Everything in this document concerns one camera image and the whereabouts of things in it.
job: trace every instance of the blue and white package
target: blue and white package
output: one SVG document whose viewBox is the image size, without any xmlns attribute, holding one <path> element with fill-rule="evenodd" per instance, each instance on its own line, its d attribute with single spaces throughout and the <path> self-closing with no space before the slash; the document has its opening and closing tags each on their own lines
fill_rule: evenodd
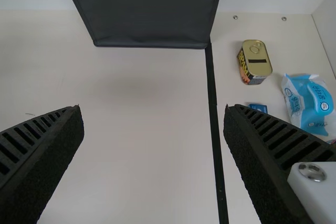
<svg viewBox="0 0 336 224">
<path fill-rule="evenodd" d="M 258 110 L 258 111 L 261 111 L 261 112 L 264 112 L 264 113 L 268 114 L 266 105 L 251 103 L 251 104 L 249 104 L 249 107 L 251 109 Z"/>
<path fill-rule="evenodd" d="M 290 77 L 285 74 L 282 92 L 291 123 L 311 134 L 336 135 L 332 96 L 317 74 Z"/>
</svg>

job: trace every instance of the black strip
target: black strip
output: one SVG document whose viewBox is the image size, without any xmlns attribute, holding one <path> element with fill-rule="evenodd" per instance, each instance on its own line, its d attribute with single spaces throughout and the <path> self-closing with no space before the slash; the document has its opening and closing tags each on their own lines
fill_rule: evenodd
<svg viewBox="0 0 336 224">
<path fill-rule="evenodd" d="M 225 194 L 222 151 L 220 148 L 221 138 L 219 137 L 216 82 L 215 82 L 215 72 L 214 72 L 214 62 L 213 62 L 211 42 L 209 42 L 208 46 L 205 48 L 205 62 L 206 62 L 206 75 L 208 81 L 210 128 L 212 139 L 212 152 L 214 156 L 219 224 L 228 224 L 229 218 L 228 218 L 226 194 Z"/>
<path fill-rule="evenodd" d="M 248 60 L 249 63 L 267 63 L 267 60 Z"/>
</svg>

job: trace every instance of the black foam pad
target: black foam pad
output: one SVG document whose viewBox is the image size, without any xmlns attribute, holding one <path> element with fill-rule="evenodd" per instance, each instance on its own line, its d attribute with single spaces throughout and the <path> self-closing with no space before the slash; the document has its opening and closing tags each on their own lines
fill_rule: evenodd
<svg viewBox="0 0 336 224">
<path fill-rule="evenodd" d="M 313 223 L 287 177 L 297 162 L 336 161 L 336 149 L 242 105 L 226 107 L 224 137 L 262 223 Z"/>
<path fill-rule="evenodd" d="M 0 133 L 0 223 L 36 223 L 84 137 L 78 106 Z"/>
</svg>

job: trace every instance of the metal screw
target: metal screw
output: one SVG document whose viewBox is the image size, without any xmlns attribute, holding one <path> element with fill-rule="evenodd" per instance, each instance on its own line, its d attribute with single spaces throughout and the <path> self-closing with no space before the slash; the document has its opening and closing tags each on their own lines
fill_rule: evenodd
<svg viewBox="0 0 336 224">
<path fill-rule="evenodd" d="M 321 182 L 327 179 L 325 171 L 314 163 L 302 163 L 299 165 L 299 172 L 306 178 Z"/>
</svg>

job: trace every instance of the printed logo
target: printed logo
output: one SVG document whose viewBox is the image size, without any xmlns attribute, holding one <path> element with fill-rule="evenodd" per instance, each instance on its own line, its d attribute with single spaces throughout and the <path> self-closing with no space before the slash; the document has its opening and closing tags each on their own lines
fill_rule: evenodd
<svg viewBox="0 0 336 224">
<path fill-rule="evenodd" d="M 285 89 L 285 93 L 288 97 L 291 97 L 292 96 L 292 91 L 290 91 L 290 89 Z"/>
<path fill-rule="evenodd" d="M 329 109 L 329 104 L 326 102 L 321 102 L 321 110 L 326 111 Z"/>
</svg>

